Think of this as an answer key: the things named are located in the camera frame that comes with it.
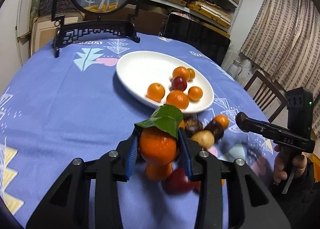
tablecloth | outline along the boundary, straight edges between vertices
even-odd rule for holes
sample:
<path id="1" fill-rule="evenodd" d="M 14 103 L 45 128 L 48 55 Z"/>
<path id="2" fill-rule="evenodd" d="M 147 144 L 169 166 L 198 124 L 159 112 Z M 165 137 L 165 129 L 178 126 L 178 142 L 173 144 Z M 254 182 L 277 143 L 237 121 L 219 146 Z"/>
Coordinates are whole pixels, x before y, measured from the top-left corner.
<path id="1" fill-rule="evenodd" d="M 141 42 L 135 43 L 110 34 L 92 34 L 61 48 L 58 58 L 54 58 L 49 42 L 5 89 L 0 99 L 0 186 L 7 206 L 22 226 L 72 159 L 98 159 L 127 139 L 134 123 L 153 112 L 132 98 L 116 75 L 118 59 L 132 51 L 165 53 L 200 71 L 212 85 L 215 98 L 198 118 L 206 124 L 215 115 L 225 114 L 230 122 L 210 152 L 222 160 L 243 158 L 266 184 L 271 181 L 272 142 L 241 132 L 235 123 L 239 111 L 267 121 L 247 92 L 194 47 L 168 38 L 139 36 Z M 124 228 L 193 228 L 198 195 L 168 196 L 159 183 L 146 179 L 144 168 L 145 164 L 137 164 L 130 180 L 118 183 Z M 224 186 L 225 228 L 226 193 Z"/>

purple-blue tablecloth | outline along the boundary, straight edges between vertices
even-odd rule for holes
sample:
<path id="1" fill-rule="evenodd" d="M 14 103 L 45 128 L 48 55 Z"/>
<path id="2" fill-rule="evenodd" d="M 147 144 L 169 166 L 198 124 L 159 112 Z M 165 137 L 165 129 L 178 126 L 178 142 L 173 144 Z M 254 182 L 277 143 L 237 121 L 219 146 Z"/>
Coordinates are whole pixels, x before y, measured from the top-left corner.
<path id="1" fill-rule="evenodd" d="M 134 123 L 153 112 L 132 98 L 116 75 L 118 59 L 137 50 L 165 53 L 200 71 L 211 83 L 215 98 L 212 107 L 198 114 L 198 118 L 206 124 L 215 115 L 225 114 L 230 121 L 224 137 L 210 152 L 223 160 L 243 158 L 265 183 L 270 182 L 273 144 L 262 136 L 241 132 L 235 123 L 239 111 L 267 121 L 247 92 L 194 47 L 172 39 L 139 36 L 140 43 L 110 34 L 86 36 L 83 40 L 91 42 L 66 46 L 60 49 L 58 58 L 54 58 L 50 42 L 29 59 L 8 85 L 0 99 L 0 165 L 5 166 L 0 185 L 7 205 L 24 227 L 72 159 L 95 160 L 114 150 L 119 141 L 129 137 Z M 144 168 L 145 164 L 137 164 L 131 179 L 118 183 L 124 228 L 193 228 L 198 195 L 190 192 L 168 196 L 159 183 L 146 179 Z M 227 228 L 226 186 L 223 195 Z M 91 210 L 93 196 L 91 190 Z"/>

beige patterned curtain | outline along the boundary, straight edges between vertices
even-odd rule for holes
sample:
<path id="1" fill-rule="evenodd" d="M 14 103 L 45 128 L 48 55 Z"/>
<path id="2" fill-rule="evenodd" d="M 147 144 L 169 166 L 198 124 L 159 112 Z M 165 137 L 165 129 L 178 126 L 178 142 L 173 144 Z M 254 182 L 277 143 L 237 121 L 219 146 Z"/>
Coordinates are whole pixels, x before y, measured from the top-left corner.
<path id="1" fill-rule="evenodd" d="M 285 90 L 320 89 L 320 15 L 312 0 L 264 0 L 241 52 Z M 313 129 L 320 136 L 319 105 Z"/>

oval white plate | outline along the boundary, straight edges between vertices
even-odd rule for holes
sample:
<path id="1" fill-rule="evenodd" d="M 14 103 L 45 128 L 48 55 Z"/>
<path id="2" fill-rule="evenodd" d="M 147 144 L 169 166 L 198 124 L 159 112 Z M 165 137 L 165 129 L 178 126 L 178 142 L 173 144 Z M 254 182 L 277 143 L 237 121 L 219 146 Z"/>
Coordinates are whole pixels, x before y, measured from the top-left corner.
<path id="1" fill-rule="evenodd" d="M 188 94 L 188 90 L 192 86 L 198 86 L 203 90 L 203 97 L 198 102 L 190 101 L 187 109 L 182 112 L 191 114 L 208 109 L 214 99 L 210 83 L 197 69 L 180 59 L 158 52 L 135 51 L 125 54 L 119 59 L 116 71 L 120 82 L 134 98 L 156 109 L 165 104 L 170 92 L 172 72 L 179 66 L 192 68 L 196 73 L 193 81 L 188 82 L 184 93 Z M 160 103 L 146 97 L 149 85 L 154 82 L 162 84 L 165 88 L 165 96 Z"/>

person's hand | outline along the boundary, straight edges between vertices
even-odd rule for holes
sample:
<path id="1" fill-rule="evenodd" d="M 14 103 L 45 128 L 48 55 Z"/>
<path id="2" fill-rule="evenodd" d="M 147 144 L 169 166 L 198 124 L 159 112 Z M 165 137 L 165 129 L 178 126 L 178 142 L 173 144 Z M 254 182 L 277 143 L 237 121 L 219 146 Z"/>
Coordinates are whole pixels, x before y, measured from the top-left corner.
<path id="1" fill-rule="evenodd" d="M 280 183 L 281 180 L 286 180 L 288 174 L 285 171 L 285 164 L 284 163 L 284 157 L 283 157 L 283 151 L 281 150 L 280 145 L 275 146 L 275 151 L 279 152 L 279 154 L 275 158 L 275 165 L 274 165 L 274 170 L 273 170 L 273 180 L 276 183 Z M 297 167 L 296 174 L 294 175 L 295 178 L 300 177 L 306 167 L 307 167 L 307 158 L 306 156 L 302 153 L 301 155 L 296 156 L 292 164 Z"/>

